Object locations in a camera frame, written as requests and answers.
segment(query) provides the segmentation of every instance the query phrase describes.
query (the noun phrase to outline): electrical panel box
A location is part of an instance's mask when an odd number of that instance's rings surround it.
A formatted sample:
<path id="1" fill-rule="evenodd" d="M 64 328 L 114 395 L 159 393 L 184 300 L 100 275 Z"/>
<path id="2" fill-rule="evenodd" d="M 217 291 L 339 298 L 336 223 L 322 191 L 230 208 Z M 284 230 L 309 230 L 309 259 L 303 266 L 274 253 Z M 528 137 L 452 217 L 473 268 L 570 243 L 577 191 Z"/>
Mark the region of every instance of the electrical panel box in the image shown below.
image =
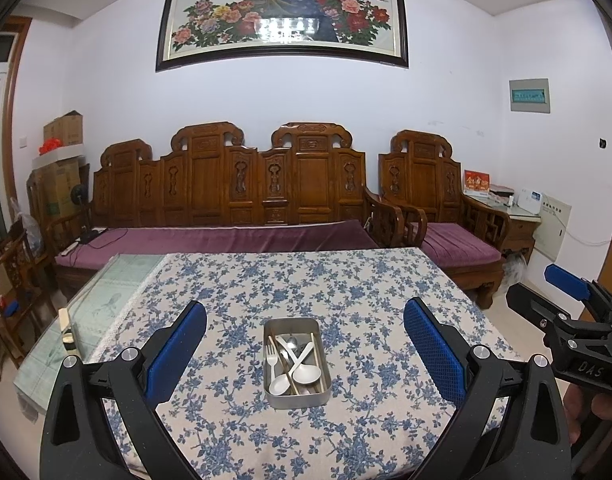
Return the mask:
<path id="1" fill-rule="evenodd" d="M 571 206 L 559 200 L 542 194 L 542 208 L 540 216 L 542 223 L 535 229 L 535 249 L 549 260 L 557 260 L 561 243 L 568 227 Z"/>

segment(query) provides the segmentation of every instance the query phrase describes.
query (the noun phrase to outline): framed painting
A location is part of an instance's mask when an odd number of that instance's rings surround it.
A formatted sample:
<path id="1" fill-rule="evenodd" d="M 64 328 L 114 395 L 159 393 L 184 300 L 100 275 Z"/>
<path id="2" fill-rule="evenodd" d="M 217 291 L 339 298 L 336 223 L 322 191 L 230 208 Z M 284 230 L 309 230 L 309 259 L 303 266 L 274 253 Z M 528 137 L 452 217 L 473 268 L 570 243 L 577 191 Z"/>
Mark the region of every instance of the framed painting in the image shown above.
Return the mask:
<path id="1" fill-rule="evenodd" d="M 407 67 L 404 0 L 166 0 L 157 71 L 269 54 Z"/>

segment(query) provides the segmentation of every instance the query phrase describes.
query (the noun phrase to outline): small fan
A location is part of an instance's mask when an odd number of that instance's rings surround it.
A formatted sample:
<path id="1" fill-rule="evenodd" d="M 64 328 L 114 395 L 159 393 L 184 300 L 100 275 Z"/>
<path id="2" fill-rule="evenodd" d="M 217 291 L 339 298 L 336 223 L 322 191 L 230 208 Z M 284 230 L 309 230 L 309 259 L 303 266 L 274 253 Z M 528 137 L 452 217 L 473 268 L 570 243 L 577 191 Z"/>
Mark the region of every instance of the small fan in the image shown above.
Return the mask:
<path id="1" fill-rule="evenodd" d="M 70 200 L 75 205 L 83 206 L 88 203 L 88 188 L 83 184 L 76 184 L 70 190 Z M 89 212 L 84 215 L 84 227 L 80 235 L 80 244 L 86 245 L 97 238 L 101 233 L 91 229 Z"/>

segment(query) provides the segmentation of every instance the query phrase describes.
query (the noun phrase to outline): yellow flower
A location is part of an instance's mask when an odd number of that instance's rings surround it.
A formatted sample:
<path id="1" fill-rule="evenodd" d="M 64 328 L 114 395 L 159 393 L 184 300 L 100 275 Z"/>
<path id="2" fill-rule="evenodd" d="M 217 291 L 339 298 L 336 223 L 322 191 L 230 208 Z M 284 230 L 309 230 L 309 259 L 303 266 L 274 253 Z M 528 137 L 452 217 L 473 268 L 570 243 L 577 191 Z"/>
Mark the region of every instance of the yellow flower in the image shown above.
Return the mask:
<path id="1" fill-rule="evenodd" d="M 228 5 L 220 5 L 215 7 L 214 11 L 212 12 L 212 15 L 214 18 L 220 18 L 227 12 L 230 12 L 230 7 Z"/>

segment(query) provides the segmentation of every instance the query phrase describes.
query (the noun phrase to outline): white wall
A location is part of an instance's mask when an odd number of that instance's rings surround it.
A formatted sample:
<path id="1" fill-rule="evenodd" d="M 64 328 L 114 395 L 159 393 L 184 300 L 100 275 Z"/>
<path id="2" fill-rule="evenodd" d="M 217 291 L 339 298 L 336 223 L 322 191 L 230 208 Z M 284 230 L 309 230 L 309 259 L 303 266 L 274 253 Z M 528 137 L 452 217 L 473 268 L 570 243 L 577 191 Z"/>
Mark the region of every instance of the white wall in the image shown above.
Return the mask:
<path id="1" fill-rule="evenodd" d="M 44 125 L 65 111 L 62 95 L 71 29 L 33 18 L 19 61 L 13 102 L 12 147 L 17 199 L 28 211 L 26 181 L 44 142 Z M 20 137 L 28 145 L 19 147 Z"/>
<path id="2" fill-rule="evenodd" d="M 554 0 L 497 17 L 502 39 L 502 183 L 572 206 L 557 264 L 587 279 L 601 270 L 612 236 L 612 51 L 591 0 Z M 510 111 L 508 81 L 548 78 L 550 114 Z M 608 146 L 599 148 L 599 138 Z M 528 279 L 571 313 L 581 304 L 544 280 L 534 251 Z"/>
<path id="3" fill-rule="evenodd" d="M 64 109 L 84 116 L 92 170 L 109 144 L 140 137 L 155 157 L 187 124 L 231 121 L 266 150 L 289 121 L 345 126 L 377 154 L 404 128 L 445 135 L 464 167 L 499 172 L 499 43 L 495 20 L 463 0 L 406 0 L 410 69 L 326 57 L 257 57 L 155 73 L 164 0 L 120 0 L 73 30 Z"/>

